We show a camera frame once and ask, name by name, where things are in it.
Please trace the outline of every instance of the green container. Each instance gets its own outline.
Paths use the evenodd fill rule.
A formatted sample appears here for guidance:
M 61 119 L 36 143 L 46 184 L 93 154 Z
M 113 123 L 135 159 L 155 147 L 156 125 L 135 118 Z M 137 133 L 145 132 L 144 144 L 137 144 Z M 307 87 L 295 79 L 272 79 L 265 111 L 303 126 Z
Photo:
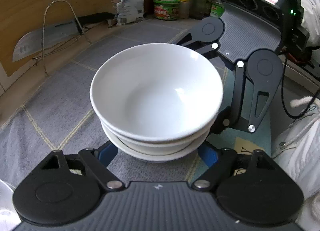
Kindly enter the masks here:
M 179 18 L 179 0 L 153 0 L 155 17 L 160 20 L 173 21 Z
M 220 18 L 224 13 L 224 7 L 221 3 L 213 3 L 211 6 L 210 16 Z

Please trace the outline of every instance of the white bowl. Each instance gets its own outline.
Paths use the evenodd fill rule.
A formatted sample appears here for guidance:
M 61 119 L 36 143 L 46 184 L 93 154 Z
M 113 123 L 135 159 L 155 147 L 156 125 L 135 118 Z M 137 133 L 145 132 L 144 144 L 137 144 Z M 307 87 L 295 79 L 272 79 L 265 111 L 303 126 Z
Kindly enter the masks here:
M 144 142 L 189 136 L 217 114 L 223 96 L 215 67 L 173 44 L 138 45 L 114 55 L 95 74 L 90 100 L 119 134 Z
M 13 206 L 13 187 L 0 180 L 0 230 L 10 231 L 21 223 Z
M 134 140 L 128 140 L 123 139 L 117 135 L 116 132 L 111 130 L 108 126 L 106 126 L 103 122 L 101 122 L 105 128 L 107 128 L 111 133 L 113 133 L 121 142 L 123 142 L 125 145 L 127 145 L 129 148 L 142 153 L 146 155 L 154 155 L 154 156 L 162 156 L 162 155 L 168 155 L 173 154 L 178 151 L 181 151 L 182 149 L 186 148 L 189 144 L 192 143 L 192 141 L 187 141 L 184 143 L 181 143 L 179 145 L 166 143 L 166 144 L 147 144 L 147 143 L 139 143 L 137 144 L 137 141 Z
M 210 127 L 212 126 L 213 123 L 214 123 L 214 120 L 210 121 L 208 125 L 200 129 L 196 133 L 186 138 L 179 139 L 177 141 L 163 142 L 163 143 L 146 143 L 146 142 L 139 142 L 134 139 L 130 139 L 125 136 L 122 136 L 119 133 L 115 132 L 113 129 L 110 129 L 107 125 L 104 124 L 103 121 L 101 121 L 101 124 L 103 124 L 110 132 L 116 135 L 128 147 L 132 148 L 137 152 L 148 154 L 148 155 L 155 155 L 155 156 L 173 154 L 186 148 L 195 139 L 199 138 L 200 136 L 205 134 L 208 130 L 210 130 Z
M 169 154 L 169 155 L 163 155 L 163 156 L 154 156 L 154 155 L 147 155 L 147 154 L 142 154 L 139 153 L 133 149 L 131 149 L 130 147 L 126 146 L 122 141 L 120 141 L 120 139 L 114 135 L 112 132 L 110 132 L 107 127 L 103 124 L 102 128 L 103 131 L 105 132 L 105 134 L 107 135 L 107 137 L 109 138 L 109 140 L 116 146 L 118 147 L 120 150 L 122 150 L 123 152 L 125 152 L 126 154 L 129 154 L 139 160 L 145 161 L 145 162 L 155 162 L 155 163 L 161 163 L 161 162 L 168 162 L 168 161 L 173 161 L 179 158 L 182 158 L 190 153 L 192 153 L 193 151 L 195 151 L 203 142 L 204 140 L 207 138 L 209 131 L 207 131 L 205 134 L 203 134 L 202 136 L 200 136 L 198 139 L 194 140 L 190 145 L 188 145 L 185 149 L 174 153 L 174 154 Z

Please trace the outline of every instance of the metal screw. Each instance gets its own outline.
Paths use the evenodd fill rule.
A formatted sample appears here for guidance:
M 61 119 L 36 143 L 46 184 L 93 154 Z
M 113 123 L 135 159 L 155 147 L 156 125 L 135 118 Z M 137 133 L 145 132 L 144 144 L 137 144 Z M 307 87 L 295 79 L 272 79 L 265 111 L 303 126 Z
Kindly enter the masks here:
M 242 61 L 242 60 L 239 60 L 239 61 L 237 62 L 237 66 L 238 66 L 239 68 L 242 68 L 242 67 L 244 66 L 243 61 Z
M 210 182 L 205 179 L 199 179 L 195 182 L 195 186 L 197 188 L 208 188 L 210 186 Z
M 213 49 L 218 48 L 218 44 L 217 44 L 217 43 L 213 43 L 213 44 L 212 44 L 212 48 L 213 48 Z
M 248 130 L 249 132 L 253 133 L 256 130 L 256 127 L 253 124 L 251 124 L 249 125 Z
M 284 149 L 285 148 L 285 142 L 281 142 L 279 143 L 280 149 Z
M 223 120 L 223 125 L 228 126 L 230 124 L 230 121 L 228 119 Z
M 110 189 L 119 189 L 122 186 L 123 186 L 123 184 L 119 180 L 111 180 L 107 183 L 107 187 Z

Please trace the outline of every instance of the chef knife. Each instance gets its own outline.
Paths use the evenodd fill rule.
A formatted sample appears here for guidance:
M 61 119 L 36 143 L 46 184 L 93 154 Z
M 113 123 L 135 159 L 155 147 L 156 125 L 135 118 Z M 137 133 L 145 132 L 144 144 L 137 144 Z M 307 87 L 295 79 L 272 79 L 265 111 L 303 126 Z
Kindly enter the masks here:
M 78 17 L 81 27 L 85 24 L 95 24 L 105 20 L 112 20 L 112 13 L 96 13 Z M 81 28 L 73 19 L 68 22 L 48 25 L 44 28 L 44 48 L 50 48 L 59 42 L 71 39 L 74 35 L 82 34 Z M 18 61 L 31 54 L 41 51 L 42 28 L 24 35 L 14 47 L 12 61 Z

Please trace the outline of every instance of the wooden cutting board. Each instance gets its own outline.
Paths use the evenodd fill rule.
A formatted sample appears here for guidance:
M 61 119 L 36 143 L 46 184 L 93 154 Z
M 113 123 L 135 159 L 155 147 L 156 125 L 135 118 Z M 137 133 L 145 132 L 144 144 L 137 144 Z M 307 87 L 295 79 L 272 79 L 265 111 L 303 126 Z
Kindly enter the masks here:
M 42 28 L 46 7 L 54 0 L 0 0 L 0 62 L 12 75 L 36 54 L 12 62 L 12 54 L 18 40 L 28 32 Z M 77 16 L 99 12 L 114 13 L 111 0 L 67 0 Z M 50 7 L 46 25 L 73 19 L 67 3 L 58 2 Z

